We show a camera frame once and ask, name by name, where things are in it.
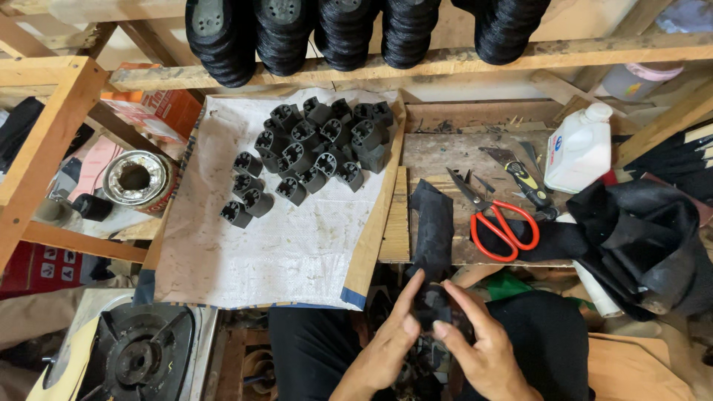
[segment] hand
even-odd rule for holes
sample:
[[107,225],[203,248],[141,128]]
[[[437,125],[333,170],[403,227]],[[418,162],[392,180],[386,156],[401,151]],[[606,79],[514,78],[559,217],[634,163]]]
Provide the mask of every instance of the hand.
[[386,322],[344,373],[331,401],[370,400],[376,391],[396,381],[404,356],[421,332],[421,325],[410,311],[424,276],[424,271],[419,270],[401,291]]
[[490,401],[542,401],[525,380],[508,333],[490,316],[483,300],[478,299],[479,305],[449,280],[443,286],[473,324],[476,343],[471,347],[457,328],[440,320],[434,322],[434,337],[453,353],[473,388]]

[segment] red scissor handle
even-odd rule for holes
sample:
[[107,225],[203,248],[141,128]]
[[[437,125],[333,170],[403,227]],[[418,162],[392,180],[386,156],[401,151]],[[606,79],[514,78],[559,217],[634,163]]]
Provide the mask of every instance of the red scissor handle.
[[[532,228],[533,232],[533,240],[525,245],[520,242],[520,240],[515,237],[515,234],[513,231],[510,229],[510,226],[507,224],[505,221],[505,217],[503,217],[502,212],[500,212],[500,206],[501,208],[506,208],[508,210],[512,210],[513,212],[523,216],[525,220],[530,223],[530,227]],[[518,257],[518,249],[522,250],[530,250],[534,249],[535,246],[540,242],[540,228],[537,226],[537,222],[535,222],[535,219],[524,209],[519,208],[515,205],[512,205],[507,202],[503,202],[501,200],[493,200],[493,205],[490,207],[490,209],[493,211],[495,214],[495,217],[498,219],[498,222],[500,223],[500,226],[503,228],[501,230],[498,228],[495,224],[492,224],[484,215],[483,212],[479,212],[477,214],[474,214],[471,216],[471,236],[473,237],[473,242],[476,244],[478,249],[486,254],[489,258],[497,260],[499,262],[512,262]],[[485,249],[483,244],[480,242],[480,239],[478,239],[478,230],[477,225],[478,225],[478,220],[482,222],[483,224],[486,225],[491,231],[493,231],[498,237],[500,237],[505,243],[507,243],[510,246],[510,249],[513,250],[513,253],[509,256],[500,256],[496,255],[489,250]]]

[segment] orange box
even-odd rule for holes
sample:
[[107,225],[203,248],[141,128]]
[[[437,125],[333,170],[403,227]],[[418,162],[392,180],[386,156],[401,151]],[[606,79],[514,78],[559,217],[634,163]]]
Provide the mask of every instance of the orange box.
[[[159,68],[160,64],[121,63],[119,69]],[[168,143],[188,143],[202,104],[185,89],[102,93],[101,99],[126,118]]]

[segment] scissors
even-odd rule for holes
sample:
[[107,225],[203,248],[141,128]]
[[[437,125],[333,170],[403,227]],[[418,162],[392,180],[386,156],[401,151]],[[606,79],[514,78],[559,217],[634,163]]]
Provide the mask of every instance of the scissors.
[[[535,219],[524,209],[519,208],[515,205],[512,205],[507,202],[503,202],[501,200],[493,199],[492,202],[488,202],[484,200],[478,192],[476,192],[475,189],[473,189],[472,186],[469,184],[466,184],[456,176],[456,174],[451,170],[450,168],[446,168],[448,170],[448,174],[451,175],[451,178],[453,179],[453,182],[456,183],[456,186],[458,187],[459,190],[472,202],[475,207],[476,207],[476,214],[471,215],[471,236],[473,237],[473,242],[476,244],[478,249],[486,254],[489,258],[497,260],[498,262],[511,262],[515,260],[518,257],[518,249],[522,250],[530,250],[534,249],[535,246],[540,242],[540,229],[537,227],[537,223],[535,222]],[[513,212],[523,216],[525,220],[530,223],[530,227],[532,228],[533,231],[533,240],[529,244],[525,245],[515,237],[515,234],[513,233],[512,229],[510,226],[507,224],[505,221],[505,218],[503,217],[502,212],[500,212],[500,208],[505,208],[512,210]],[[484,215],[483,211],[486,209],[491,209],[493,213],[495,214],[495,217],[498,219],[498,222],[500,223],[500,226],[503,228],[502,230],[498,228],[495,224],[492,224]],[[480,221],[482,224],[485,224],[486,227],[488,227],[491,231],[493,231],[498,237],[500,237],[505,243],[510,246],[510,248],[513,250],[513,253],[509,256],[500,256],[496,255],[495,253],[490,252],[489,250],[485,249],[483,244],[480,242],[478,239],[478,230],[476,230],[476,227],[478,225],[478,221]]]

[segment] tin can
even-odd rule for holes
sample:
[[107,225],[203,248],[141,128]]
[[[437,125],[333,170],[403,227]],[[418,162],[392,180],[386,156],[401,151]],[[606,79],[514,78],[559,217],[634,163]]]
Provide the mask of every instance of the tin can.
[[106,166],[103,188],[114,203],[153,215],[166,209],[177,177],[178,168],[166,157],[129,151]]

